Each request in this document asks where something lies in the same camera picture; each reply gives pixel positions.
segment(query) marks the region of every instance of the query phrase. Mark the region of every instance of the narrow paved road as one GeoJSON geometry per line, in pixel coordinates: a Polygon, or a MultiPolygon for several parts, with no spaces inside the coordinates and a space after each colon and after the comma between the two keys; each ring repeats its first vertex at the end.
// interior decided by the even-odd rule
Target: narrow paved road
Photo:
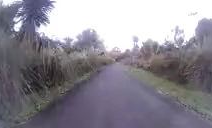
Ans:
{"type": "Polygon", "coordinates": [[[114,64],[25,128],[212,128],[114,64]]]}

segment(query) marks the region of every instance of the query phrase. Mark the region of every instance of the vegetation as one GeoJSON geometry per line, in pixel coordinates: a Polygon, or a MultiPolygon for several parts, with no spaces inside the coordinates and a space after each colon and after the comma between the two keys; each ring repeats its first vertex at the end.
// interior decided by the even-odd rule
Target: vegetation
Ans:
{"type": "Polygon", "coordinates": [[[182,84],[166,80],[155,74],[128,67],[127,71],[140,81],[157,89],[158,93],[170,96],[190,110],[193,110],[208,120],[212,120],[212,96],[199,90],[183,87],[182,84]]]}
{"type": "Polygon", "coordinates": [[[5,124],[29,119],[75,80],[113,61],[106,52],[99,54],[104,44],[93,29],[73,44],[71,38],[64,43],[39,34],[37,29],[49,23],[53,8],[49,0],[11,5],[0,1],[0,121],[5,124]],[[19,31],[14,30],[16,17],[22,23],[19,31]]]}
{"type": "MultiPolygon", "coordinates": [[[[132,52],[126,50],[126,52],[117,57],[117,60],[178,83],[166,83],[168,85],[164,85],[162,82],[158,82],[161,88],[169,88],[165,91],[171,92],[172,88],[180,88],[179,91],[181,91],[183,90],[182,87],[184,87],[186,89],[183,92],[189,92],[189,95],[194,95],[194,91],[190,90],[201,90],[207,93],[209,97],[212,97],[212,19],[200,20],[195,36],[187,41],[185,40],[184,30],[178,26],[172,29],[172,32],[172,39],[165,39],[160,44],[148,39],[143,42],[140,49],[134,46],[135,48],[133,48],[132,52]]],[[[208,99],[207,94],[199,97],[208,99]]],[[[194,104],[194,102],[200,102],[201,104],[204,101],[196,99],[196,101],[188,103],[183,99],[183,102],[193,107],[199,107],[201,110],[202,106],[194,104]]],[[[202,110],[202,112],[212,116],[211,107],[208,107],[207,110],[202,110]]]]}
{"type": "Polygon", "coordinates": [[[139,38],[137,36],[133,36],[132,40],[133,40],[134,46],[136,46],[137,43],[139,42],[139,38]]]}

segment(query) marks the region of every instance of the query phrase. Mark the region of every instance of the tall grass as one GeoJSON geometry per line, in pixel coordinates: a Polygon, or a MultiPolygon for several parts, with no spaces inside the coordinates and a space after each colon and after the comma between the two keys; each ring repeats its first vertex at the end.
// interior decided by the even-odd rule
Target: tall grass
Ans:
{"type": "Polygon", "coordinates": [[[56,49],[37,53],[28,42],[0,33],[0,121],[13,122],[46,90],[73,82],[111,63],[94,51],[67,54],[56,49]]]}

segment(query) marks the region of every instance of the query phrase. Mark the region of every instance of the grass verge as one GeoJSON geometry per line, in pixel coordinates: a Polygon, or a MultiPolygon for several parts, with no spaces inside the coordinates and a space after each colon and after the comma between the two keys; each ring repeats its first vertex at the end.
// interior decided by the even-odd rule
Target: grass verge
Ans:
{"type": "Polygon", "coordinates": [[[170,96],[190,110],[194,110],[204,119],[212,120],[212,95],[199,90],[187,89],[184,87],[185,85],[160,78],[142,69],[127,66],[127,71],[162,94],[170,96]]]}
{"type": "Polygon", "coordinates": [[[95,71],[84,74],[82,77],[79,77],[77,80],[75,80],[75,82],[67,81],[61,86],[56,86],[51,89],[45,90],[42,92],[43,94],[41,96],[37,94],[36,96],[38,97],[35,97],[34,95],[33,100],[31,100],[30,102],[29,108],[25,111],[22,111],[19,114],[18,118],[15,120],[14,127],[29,121],[33,116],[45,109],[55,100],[58,100],[59,98],[63,97],[72,88],[88,80],[93,74],[95,74],[95,71]]]}

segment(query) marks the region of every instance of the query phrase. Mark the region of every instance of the tree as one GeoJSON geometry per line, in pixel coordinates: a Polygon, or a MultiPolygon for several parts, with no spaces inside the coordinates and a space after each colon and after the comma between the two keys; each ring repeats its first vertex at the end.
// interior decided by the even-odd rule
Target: tree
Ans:
{"type": "Polygon", "coordinates": [[[125,50],[125,53],[129,54],[130,53],[130,50],[129,49],[126,49],[125,50]]]}
{"type": "Polygon", "coordinates": [[[145,42],[143,42],[143,45],[140,49],[141,53],[146,59],[149,59],[153,54],[152,44],[153,40],[147,39],[145,42]]]}
{"type": "Polygon", "coordinates": [[[33,41],[35,32],[41,25],[50,23],[48,14],[54,8],[51,0],[22,0],[17,17],[22,22],[20,33],[22,38],[33,41]]]}
{"type": "Polygon", "coordinates": [[[14,32],[14,18],[19,7],[19,2],[3,5],[3,2],[0,0],[0,31],[7,34],[12,34],[12,32],[14,32]]]}
{"type": "Polygon", "coordinates": [[[199,46],[212,48],[212,19],[202,19],[198,22],[195,30],[199,46]]]}
{"type": "Polygon", "coordinates": [[[75,47],[81,49],[93,48],[95,50],[105,50],[103,40],[100,39],[99,35],[94,29],[86,29],[79,34],[74,45],[75,47]]]}
{"type": "Polygon", "coordinates": [[[111,50],[113,53],[121,53],[121,50],[118,47],[114,47],[111,50]]]}
{"type": "Polygon", "coordinates": [[[65,46],[66,46],[67,48],[71,48],[71,47],[72,47],[73,38],[66,37],[66,38],[64,38],[64,41],[65,41],[65,43],[66,43],[65,46]]]}
{"type": "Polygon", "coordinates": [[[139,38],[138,38],[138,36],[133,36],[132,40],[134,42],[134,47],[135,47],[137,45],[137,43],[139,42],[139,38]]]}
{"type": "Polygon", "coordinates": [[[184,43],[184,30],[180,29],[179,26],[176,26],[173,30],[171,30],[172,32],[174,32],[174,43],[177,47],[181,47],[184,43]]]}

